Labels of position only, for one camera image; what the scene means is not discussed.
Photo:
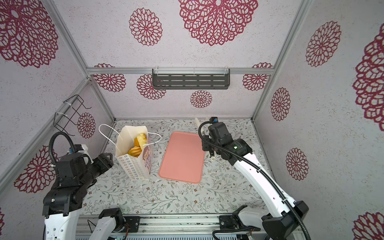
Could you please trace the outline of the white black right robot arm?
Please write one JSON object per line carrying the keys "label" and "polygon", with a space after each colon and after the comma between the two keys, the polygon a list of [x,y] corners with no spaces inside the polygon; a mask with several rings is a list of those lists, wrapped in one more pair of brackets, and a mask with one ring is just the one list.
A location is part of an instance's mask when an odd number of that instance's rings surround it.
{"label": "white black right robot arm", "polygon": [[264,230],[271,240],[285,240],[297,228],[302,230],[306,240],[311,239],[304,224],[308,205],[304,201],[296,201],[277,184],[243,139],[234,140],[226,125],[216,117],[201,123],[198,135],[203,151],[209,152],[211,157],[218,154],[238,170],[258,192],[269,211],[261,216],[249,206],[239,207],[229,217],[233,226],[224,223],[220,230],[213,231],[214,239],[217,239],[217,234]]}

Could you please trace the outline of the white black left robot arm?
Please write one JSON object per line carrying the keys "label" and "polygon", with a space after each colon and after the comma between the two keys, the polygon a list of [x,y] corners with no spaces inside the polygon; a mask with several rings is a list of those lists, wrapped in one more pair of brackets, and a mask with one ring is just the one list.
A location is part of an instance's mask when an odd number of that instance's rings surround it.
{"label": "white black left robot arm", "polygon": [[76,228],[88,188],[97,177],[114,166],[114,156],[102,153],[92,159],[86,145],[75,145],[79,150],[59,159],[54,164],[56,180],[43,200],[45,240],[74,240]]}

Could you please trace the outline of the white printed paper bag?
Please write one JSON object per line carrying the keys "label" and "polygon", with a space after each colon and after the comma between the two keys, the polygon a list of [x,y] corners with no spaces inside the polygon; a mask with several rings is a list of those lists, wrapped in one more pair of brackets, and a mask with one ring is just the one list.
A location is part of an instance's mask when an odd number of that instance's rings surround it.
{"label": "white printed paper bag", "polygon": [[[115,141],[102,132],[102,127],[107,127],[117,134]],[[98,128],[100,134],[115,146],[115,158],[132,181],[150,178],[153,145],[162,140],[157,133],[150,133],[146,126],[124,126],[121,131],[101,124]]]}

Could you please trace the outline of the ridged spiral bread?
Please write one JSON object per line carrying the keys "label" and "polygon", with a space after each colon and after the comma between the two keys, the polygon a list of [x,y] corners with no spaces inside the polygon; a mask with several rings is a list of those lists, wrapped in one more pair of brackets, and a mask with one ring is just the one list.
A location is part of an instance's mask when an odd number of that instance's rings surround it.
{"label": "ridged spiral bread", "polygon": [[135,137],[134,140],[135,147],[143,148],[147,144],[147,136],[145,133],[140,133]]}

